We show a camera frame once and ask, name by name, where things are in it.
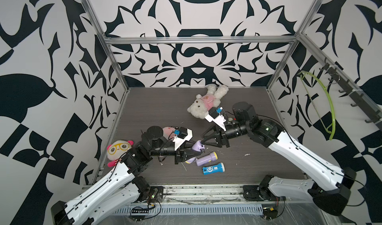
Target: stuffed teddy bear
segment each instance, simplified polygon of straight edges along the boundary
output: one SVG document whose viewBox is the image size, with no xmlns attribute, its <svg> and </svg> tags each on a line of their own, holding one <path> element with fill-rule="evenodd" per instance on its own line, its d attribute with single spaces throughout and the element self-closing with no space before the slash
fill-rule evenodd
<svg viewBox="0 0 382 225">
<path fill-rule="evenodd" d="M 208 85 L 207 94 L 201 96 L 196 95 L 196 100 L 192 105 L 187 108 L 187 111 L 196 118 L 204 119 L 204 115 L 212 107 L 218 107 L 220 105 L 220 99 L 227 94 L 228 87 L 226 85 L 220 85 L 218 89 L 214 84 Z"/>
<path fill-rule="evenodd" d="M 114 167 L 123 153 L 130 150 L 133 141 L 116 141 L 107 147 L 107 158 L 111 160 L 107 166 Z"/>
</svg>

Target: pink plush toy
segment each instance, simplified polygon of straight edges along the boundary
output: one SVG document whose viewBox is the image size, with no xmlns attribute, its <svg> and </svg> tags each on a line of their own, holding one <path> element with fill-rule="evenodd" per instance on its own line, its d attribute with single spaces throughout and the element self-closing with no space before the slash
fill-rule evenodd
<svg viewBox="0 0 382 225">
<path fill-rule="evenodd" d="M 133 141 L 116 141 L 107 147 L 107 158 L 111 160 L 107 166 L 114 167 L 117 164 L 119 157 L 129 149 L 131 149 Z"/>
<path fill-rule="evenodd" d="M 166 139 L 171 139 L 175 136 L 175 134 L 173 133 L 175 131 L 174 127 L 163 127 L 162 129 L 163 129 L 163 136 Z"/>
</svg>

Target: plush toy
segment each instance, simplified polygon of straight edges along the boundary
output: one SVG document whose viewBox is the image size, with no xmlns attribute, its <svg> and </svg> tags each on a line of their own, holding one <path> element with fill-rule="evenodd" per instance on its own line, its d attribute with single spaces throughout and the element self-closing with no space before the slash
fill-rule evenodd
<svg viewBox="0 0 382 225">
<path fill-rule="evenodd" d="M 163 136 L 166 139 L 171 139 L 175 136 L 175 134 L 174 134 L 175 128 L 174 127 L 163 127 L 162 129 L 163 129 Z"/>
<path fill-rule="evenodd" d="M 216 90 L 214 84 L 208 85 L 207 94 L 201 96 L 196 95 L 196 100 L 194 103 L 187 108 L 187 111 L 191 113 L 196 118 L 204 119 L 204 115 L 212 107 L 218 107 L 220 105 L 220 99 L 227 94 L 228 87 L 226 85 L 220 85 Z"/>
<path fill-rule="evenodd" d="M 111 160 L 107 166 L 114 167 L 118 162 L 119 157 L 129 149 L 131 149 L 133 141 L 116 141 L 107 147 L 107 158 Z"/>
</svg>

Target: white debris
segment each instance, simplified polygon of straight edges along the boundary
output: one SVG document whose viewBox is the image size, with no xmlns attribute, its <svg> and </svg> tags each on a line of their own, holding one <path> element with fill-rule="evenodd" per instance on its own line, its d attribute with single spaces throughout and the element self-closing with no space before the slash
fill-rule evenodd
<svg viewBox="0 0 382 225">
<path fill-rule="evenodd" d="M 182 163 L 182 162 L 180 162 L 182 165 L 183 165 L 183 167 L 184 167 L 184 169 L 186 170 L 186 172 L 187 172 L 187 169 L 186 169 L 186 167 L 184 166 L 184 164 Z"/>
</svg>

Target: glasses on plush toy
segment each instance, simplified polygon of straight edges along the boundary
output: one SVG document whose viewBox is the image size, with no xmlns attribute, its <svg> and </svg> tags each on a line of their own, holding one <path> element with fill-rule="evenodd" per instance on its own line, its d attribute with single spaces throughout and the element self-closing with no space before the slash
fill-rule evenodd
<svg viewBox="0 0 382 225">
<path fill-rule="evenodd" d="M 126 151 L 126 150 L 130 149 L 130 145 L 127 145 L 127 144 L 125 144 L 125 143 L 120 143 L 120 144 L 115 144 L 115 145 L 111 146 L 111 147 L 107 150 L 107 152 L 108 152 L 109 154 L 111 154 L 111 155 L 114 155 L 115 152 L 117 151 L 117 146 L 118 146 L 121 150 L 123 150 L 123 151 Z"/>
</svg>

